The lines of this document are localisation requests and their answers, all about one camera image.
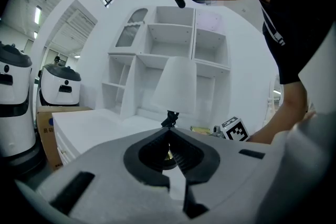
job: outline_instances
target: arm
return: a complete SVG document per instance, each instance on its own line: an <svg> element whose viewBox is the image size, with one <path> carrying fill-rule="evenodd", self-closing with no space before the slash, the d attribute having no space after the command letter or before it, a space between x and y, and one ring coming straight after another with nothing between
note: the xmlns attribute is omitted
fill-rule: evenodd
<svg viewBox="0 0 336 224"><path fill-rule="evenodd" d="M294 124L301 121L307 109L307 92L301 82L285 84L283 86L283 104L261 130L248 140L249 142L270 144L274 136L290 130Z"/></svg>

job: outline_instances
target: black t-shirt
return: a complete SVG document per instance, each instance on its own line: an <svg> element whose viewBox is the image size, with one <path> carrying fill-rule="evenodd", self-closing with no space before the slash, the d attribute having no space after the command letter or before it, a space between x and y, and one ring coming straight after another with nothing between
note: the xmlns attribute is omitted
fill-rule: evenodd
<svg viewBox="0 0 336 224"><path fill-rule="evenodd" d="M299 81L298 73L306 65L335 20L334 0L260 0L284 45L269 33L265 23L263 34L280 75L280 83ZM267 15L265 21L270 25Z"/></svg>

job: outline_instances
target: white shelf unit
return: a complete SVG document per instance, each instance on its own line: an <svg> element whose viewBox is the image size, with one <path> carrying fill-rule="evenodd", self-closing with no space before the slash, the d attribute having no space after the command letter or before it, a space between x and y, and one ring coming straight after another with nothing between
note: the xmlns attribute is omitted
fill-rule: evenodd
<svg viewBox="0 0 336 224"><path fill-rule="evenodd" d="M195 10L193 8L157 7L154 13L155 24L173 24L194 26Z"/></svg>
<svg viewBox="0 0 336 224"><path fill-rule="evenodd" d="M151 99L169 57L183 56L197 66L196 113L181 113L177 126L212 129L229 108L229 47L222 18L192 8L147 8L132 46L111 46L96 109L108 109L121 120L138 115L162 122L167 111L152 105Z"/></svg>
<svg viewBox="0 0 336 224"><path fill-rule="evenodd" d="M129 96L133 96L128 102L128 110L132 111L131 115L157 121L166 119L167 111L152 105L151 99L168 58L167 56L139 54L133 60L129 75L130 84L128 84L132 89ZM194 115L181 113L177 125L186 129L190 126L211 127L214 92L215 78L210 75L197 74L196 113Z"/></svg>
<svg viewBox="0 0 336 224"><path fill-rule="evenodd" d="M208 30L196 29L193 58L229 68L226 36Z"/></svg>
<svg viewBox="0 0 336 224"><path fill-rule="evenodd" d="M133 58L134 55L109 55L96 109L109 109L120 118L126 118L123 100Z"/></svg>
<svg viewBox="0 0 336 224"><path fill-rule="evenodd" d="M143 36L143 53L190 57L193 43L191 26L148 24Z"/></svg>

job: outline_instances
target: white lampshade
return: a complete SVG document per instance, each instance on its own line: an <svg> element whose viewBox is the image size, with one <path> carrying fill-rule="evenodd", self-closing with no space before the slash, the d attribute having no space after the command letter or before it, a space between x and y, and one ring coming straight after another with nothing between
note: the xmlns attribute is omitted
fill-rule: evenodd
<svg viewBox="0 0 336 224"><path fill-rule="evenodd" d="M196 109L196 63L185 57L168 59L152 104L169 111L194 114Z"/></svg>

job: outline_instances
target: cardboard box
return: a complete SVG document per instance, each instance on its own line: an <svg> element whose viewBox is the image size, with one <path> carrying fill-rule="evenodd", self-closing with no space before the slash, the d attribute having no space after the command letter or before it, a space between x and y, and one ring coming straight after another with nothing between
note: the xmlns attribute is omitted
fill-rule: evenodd
<svg viewBox="0 0 336 224"><path fill-rule="evenodd" d="M44 152L53 170L62 167L62 161L57 152L52 113L92 110L86 106L40 106L37 109L36 124Z"/></svg>

